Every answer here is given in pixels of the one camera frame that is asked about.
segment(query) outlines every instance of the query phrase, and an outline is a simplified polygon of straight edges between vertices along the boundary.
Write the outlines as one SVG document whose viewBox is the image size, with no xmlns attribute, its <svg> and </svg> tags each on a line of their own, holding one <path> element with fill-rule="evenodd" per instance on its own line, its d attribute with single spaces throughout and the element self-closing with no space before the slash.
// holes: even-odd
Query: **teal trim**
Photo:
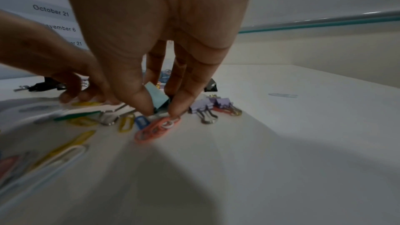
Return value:
<svg viewBox="0 0 400 225">
<path fill-rule="evenodd" d="M 256 32 L 301 29 L 301 28 L 317 28 L 317 27 L 322 28 L 322 27 L 358 25 L 358 24 L 380 23 L 380 22 L 390 22 L 390 21 L 400 21 L 400 16 L 378 17 L 378 18 L 359 19 L 359 20 L 344 20 L 344 21 L 314 23 L 314 24 L 305 24 L 305 25 L 292 25 L 292 26 L 287 26 L 287 27 L 273 27 L 273 28 L 271 27 L 271 28 L 264 28 L 264 29 L 256 28 L 254 30 L 240 31 L 239 34 L 252 33 L 252 32 L 256 33 Z"/>
</svg>

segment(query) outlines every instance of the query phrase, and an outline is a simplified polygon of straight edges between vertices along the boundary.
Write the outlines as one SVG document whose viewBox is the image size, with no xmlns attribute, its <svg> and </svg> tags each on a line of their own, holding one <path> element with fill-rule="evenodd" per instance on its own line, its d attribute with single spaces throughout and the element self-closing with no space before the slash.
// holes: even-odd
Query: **hand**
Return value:
<svg viewBox="0 0 400 225">
<path fill-rule="evenodd" d="M 61 102 L 77 96 L 89 101 L 96 96 L 99 101 L 119 103 L 89 51 L 73 46 L 39 23 L 3 11 L 0 28 L 0 63 L 65 83 L 67 90 L 60 95 Z M 90 85 L 84 91 L 76 74 L 89 77 Z"/>
<path fill-rule="evenodd" d="M 207 85 L 239 31 L 248 0 L 70 0 L 85 41 L 118 99 L 145 115 L 153 112 L 142 85 L 155 83 L 166 40 L 176 59 L 166 92 L 169 114 L 179 115 Z"/>
</svg>

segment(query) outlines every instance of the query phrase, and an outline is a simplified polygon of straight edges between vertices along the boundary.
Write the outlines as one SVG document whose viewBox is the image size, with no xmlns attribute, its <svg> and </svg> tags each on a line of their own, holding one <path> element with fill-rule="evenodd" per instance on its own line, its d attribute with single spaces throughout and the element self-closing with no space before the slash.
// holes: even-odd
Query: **yellow paper clip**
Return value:
<svg viewBox="0 0 400 225">
<path fill-rule="evenodd" d="M 75 102 L 75 103 L 72 103 L 71 105 L 74 105 L 74 106 L 98 106 L 98 105 L 102 105 L 103 103 L 101 103 L 101 102 L 90 102 L 90 101 L 87 101 L 87 102 Z"/>
<path fill-rule="evenodd" d="M 91 131 L 87 131 L 84 132 L 80 135 L 78 135 L 77 137 L 75 137 L 72 141 L 59 146 L 58 148 L 54 149 L 53 151 L 51 151 L 50 153 L 48 153 L 46 156 L 44 156 L 42 159 L 40 159 L 39 161 L 37 161 L 31 168 L 31 170 L 35 169 L 36 167 L 38 167 L 39 165 L 41 165 L 42 163 L 44 163 L 45 161 L 47 161 L 48 159 L 60 154 L 62 151 L 68 149 L 71 146 L 75 146 L 75 145 L 82 145 L 84 144 L 92 135 L 94 135 L 96 133 L 96 130 L 91 130 Z"/>
<path fill-rule="evenodd" d="M 68 119 L 67 122 L 69 124 L 79 126 L 79 127 L 90 127 L 90 126 L 95 126 L 95 125 L 99 124 L 98 121 L 91 119 L 89 117 L 86 117 L 86 116 L 74 118 L 74 119 Z"/>
<path fill-rule="evenodd" d="M 119 129 L 119 132 L 120 132 L 120 133 L 125 133 L 125 132 L 131 131 L 132 128 L 133 128 L 133 125 L 134 125 L 134 123 L 135 123 L 135 118 L 136 118 L 136 117 L 135 117 L 134 114 L 127 115 L 127 116 L 123 117 L 123 118 L 121 119 L 121 122 L 120 122 L 120 129 Z M 127 129 L 124 129 L 124 126 L 125 126 L 125 124 L 126 124 L 127 121 L 129 121 L 128 128 L 127 128 Z"/>
</svg>

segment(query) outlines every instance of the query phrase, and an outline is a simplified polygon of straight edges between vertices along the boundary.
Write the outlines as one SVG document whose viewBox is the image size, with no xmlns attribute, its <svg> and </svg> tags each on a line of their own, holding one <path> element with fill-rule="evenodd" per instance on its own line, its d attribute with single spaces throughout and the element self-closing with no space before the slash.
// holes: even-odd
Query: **purple binder clip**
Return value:
<svg viewBox="0 0 400 225">
<path fill-rule="evenodd" d="M 231 102 L 228 98 L 216 98 L 214 106 L 220 110 L 229 112 L 232 116 L 240 116 L 242 115 L 242 111 L 233 106 L 233 102 Z"/>
<path fill-rule="evenodd" d="M 189 112 L 197 114 L 201 119 L 201 123 L 213 124 L 218 120 L 218 116 L 211 112 L 213 106 L 214 104 L 208 98 L 197 100 L 189 107 Z"/>
</svg>

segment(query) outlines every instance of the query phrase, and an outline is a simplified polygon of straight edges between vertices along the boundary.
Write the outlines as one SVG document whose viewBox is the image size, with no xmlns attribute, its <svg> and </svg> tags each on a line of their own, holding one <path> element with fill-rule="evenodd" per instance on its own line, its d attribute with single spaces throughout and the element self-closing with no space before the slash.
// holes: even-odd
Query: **blue paper clip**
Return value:
<svg viewBox="0 0 400 225">
<path fill-rule="evenodd" d="M 135 123 L 137 125 L 137 127 L 142 130 L 145 127 L 147 127 L 148 125 L 150 125 L 150 121 L 144 117 L 144 116 L 138 116 L 135 118 Z"/>
</svg>

